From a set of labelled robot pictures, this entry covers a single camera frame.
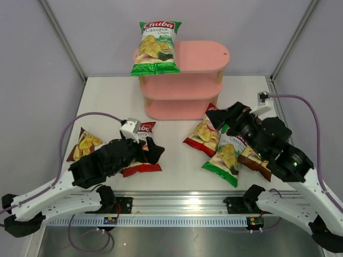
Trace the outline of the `green Chuba chips bag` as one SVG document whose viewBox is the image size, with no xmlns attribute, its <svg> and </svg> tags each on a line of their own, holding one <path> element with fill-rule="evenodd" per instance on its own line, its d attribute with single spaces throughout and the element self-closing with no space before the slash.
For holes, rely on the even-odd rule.
<svg viewBox="0 0 343 257">
<path fill-rule="evenodd" d="M 241 170 L 238 158 L 246 146 L 247 144 L 240 136 L 235 135 L 228 125 L 224 125 L 221 129 L 217 152 L 209 161 L 203 164 L 202 168 L 217 174 L 233 187 L 237 187 Z"/>
<path fill-rule="evenodd" d="M 159 74 L 176 74 L 175 39 L 179 21 L 141 22 L 141 40 L 131 75 L 134 77 Z"/>
</svg>

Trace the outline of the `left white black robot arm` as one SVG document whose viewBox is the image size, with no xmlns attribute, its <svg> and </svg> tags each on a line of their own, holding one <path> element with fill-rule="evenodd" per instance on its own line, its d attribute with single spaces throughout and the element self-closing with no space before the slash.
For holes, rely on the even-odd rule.
<svg viewBox="0 0 343 257">
<path fill-rule="evenodd" d="M 115 139 L 89 155 L 81 157 L 63 172 L 55 183 L 47 183 L 44 193 L 7 194 L 2 206 L 9 216 L 4 230 L 16 238 L 37 232 L 42 225 L 57 218 L 79 213 L 106 214 L 115 209 L 116 197 L 107 178 L 132 162 L 157 164 L 164 147 L 151 137 L 145 141 Z"/>
</svg>

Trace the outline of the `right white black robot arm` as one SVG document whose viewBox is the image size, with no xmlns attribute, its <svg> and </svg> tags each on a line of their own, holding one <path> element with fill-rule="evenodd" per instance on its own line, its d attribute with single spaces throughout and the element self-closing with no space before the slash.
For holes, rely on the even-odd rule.
<svg viewBox="0 0 343 257">
<path fill-rule="evenodd" d="M 252 185 L 241 197 L 248 212 L 275 214 L 302 228 L 322 248 L 342 253 L 342 202 L 324 189 L 313 162 L 289 144 L 292 132 L 278 117 L 263 120 L 241 102 L 227 109 L 207 111 L 215 129 L 224 126 L 241 137 L 282 182 L 300 193 L 309 208 L 279 198 L 265 188 Z"/>
</svg>

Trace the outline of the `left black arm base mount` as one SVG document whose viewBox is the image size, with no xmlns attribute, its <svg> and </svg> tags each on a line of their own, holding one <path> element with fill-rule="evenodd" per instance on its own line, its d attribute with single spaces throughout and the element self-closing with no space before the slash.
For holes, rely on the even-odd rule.
<svg viewBox="0 0 343 257">
<path fill-rule="evenodd" d="M 131 214 L 133 206 L 133 198 L 128 196 L 117 196 L 116 204 L 110 210 L 109 214 Z"/>
</svg>

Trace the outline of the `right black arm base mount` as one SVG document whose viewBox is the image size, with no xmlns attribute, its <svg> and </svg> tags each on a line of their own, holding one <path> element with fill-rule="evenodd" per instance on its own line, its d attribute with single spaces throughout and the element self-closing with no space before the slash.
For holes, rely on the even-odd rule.
<svg viewBox="0 0 343 257">
<path fill-rule="evenodd" d="M 256 205 L 242 196 L 229 196 L 223 200 L 228 214 L 258 214 Z"/>
</svg>

